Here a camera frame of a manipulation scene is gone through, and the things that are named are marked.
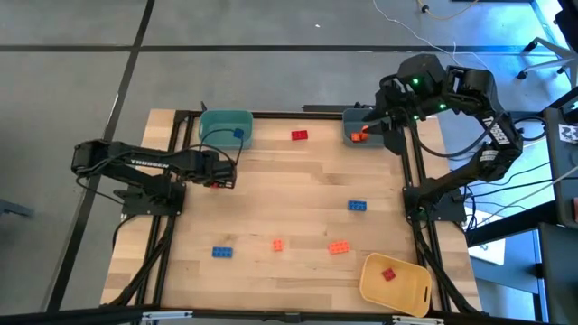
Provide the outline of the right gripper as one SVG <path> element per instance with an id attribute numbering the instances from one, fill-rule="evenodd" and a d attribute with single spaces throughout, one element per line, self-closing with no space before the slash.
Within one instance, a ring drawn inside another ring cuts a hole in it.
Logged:
<path id="1" fill-rule="evenodd" d="M 376 110 L 371 110 L 363 117 L 364 122 L 378 121 L 389 117 L 396 126 L 407 126 L 406 95 L 398 86 L 384 86 L 376 94 Z M 383 135 L 391 130 L 389 123 L 379 122 L 370 125 L 368 133 Z"/>

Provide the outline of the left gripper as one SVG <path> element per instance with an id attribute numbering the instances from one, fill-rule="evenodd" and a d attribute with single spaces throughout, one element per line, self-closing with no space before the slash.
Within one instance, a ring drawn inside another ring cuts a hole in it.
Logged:
<path id="1" fill-rule="evenodd" d="M 205 179 L 202 185 L 209 188 L 234 189 L 237 180 L 237 165 L 231 160 L 207 158 Z"/>

